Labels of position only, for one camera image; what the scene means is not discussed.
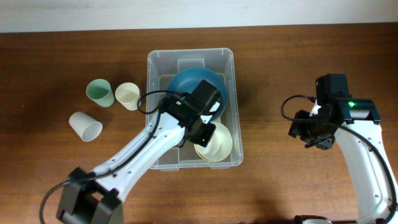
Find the white small bowl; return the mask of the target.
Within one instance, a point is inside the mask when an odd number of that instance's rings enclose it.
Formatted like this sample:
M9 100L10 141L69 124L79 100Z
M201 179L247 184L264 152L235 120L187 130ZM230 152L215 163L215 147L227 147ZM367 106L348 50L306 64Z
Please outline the white small bowl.
M233 140L228 128L222 123L213 122L216 129L207 147L195 144L196 153L204 160L220 162L226 159L233 148Z

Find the dark blue bowl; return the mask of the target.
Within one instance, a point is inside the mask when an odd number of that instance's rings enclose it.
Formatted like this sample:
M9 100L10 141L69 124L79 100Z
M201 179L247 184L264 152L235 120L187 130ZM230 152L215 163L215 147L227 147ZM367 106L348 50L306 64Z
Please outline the dark blue bowl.
M210 121L215 121L223 113L228 100L228 91L226 85L224 84L223 79L220 78L217 73L207 68L187 68L177 73L176 76L171 79L167 90L191 93L202 80L206 80L208 83L211 83L213 86L217 87L223 98L223 107L210 119Z

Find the cream cup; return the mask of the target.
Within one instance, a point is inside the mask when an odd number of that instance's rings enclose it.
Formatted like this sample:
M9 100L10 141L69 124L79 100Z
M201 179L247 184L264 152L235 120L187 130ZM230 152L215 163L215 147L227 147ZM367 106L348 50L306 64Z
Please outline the cream cup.
M116 99L129 111L138 110L141 97L139 87L131 82L120 84L115 91Z

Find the mint green cup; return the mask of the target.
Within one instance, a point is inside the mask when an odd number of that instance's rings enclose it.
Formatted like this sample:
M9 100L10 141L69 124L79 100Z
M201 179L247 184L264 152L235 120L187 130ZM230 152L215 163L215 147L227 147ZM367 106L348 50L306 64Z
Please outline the mint green cup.
M86 87L86 95L97 105L107 108L114 103L114 95L110 83L105 79L91 81Z

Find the grey cup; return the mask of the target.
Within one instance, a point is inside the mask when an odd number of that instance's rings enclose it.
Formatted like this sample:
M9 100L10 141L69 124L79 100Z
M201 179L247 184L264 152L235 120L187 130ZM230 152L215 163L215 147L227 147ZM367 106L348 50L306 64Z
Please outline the grey cup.
M103 130L103 125L87 114L77 111L69 118L69 125L84 142L97 138Z

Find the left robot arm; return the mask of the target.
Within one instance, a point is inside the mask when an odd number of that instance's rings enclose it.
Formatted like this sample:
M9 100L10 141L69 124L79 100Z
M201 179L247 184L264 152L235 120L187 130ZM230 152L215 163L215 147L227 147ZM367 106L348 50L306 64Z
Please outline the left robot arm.
M116 155L89 173L72 171L56 218L62 223L123 223L123 202L152 164L186 140L207 146L216 126L210 121L224 106L222 96L175 93L152 110L150 123Z

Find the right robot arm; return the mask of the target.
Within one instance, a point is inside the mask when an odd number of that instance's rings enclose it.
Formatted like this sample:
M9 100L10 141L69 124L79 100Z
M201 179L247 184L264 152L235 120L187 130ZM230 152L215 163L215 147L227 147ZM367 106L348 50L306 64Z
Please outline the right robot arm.
M397 223L397 182L382 140L380 119L371 100L308 97L311 111L298 111L289 135L305 147L331 149L339 145L353 183L358 223Z

